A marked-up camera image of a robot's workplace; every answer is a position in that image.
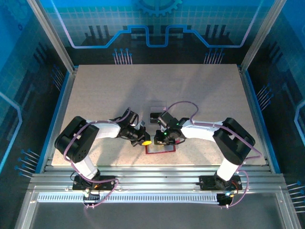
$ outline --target yellow disc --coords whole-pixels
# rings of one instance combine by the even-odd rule
[[[145,141],[145,142],[142,143],[142,146],[147,146],[147,145],[149,145],[151,143],[152,143],[151,141]]]

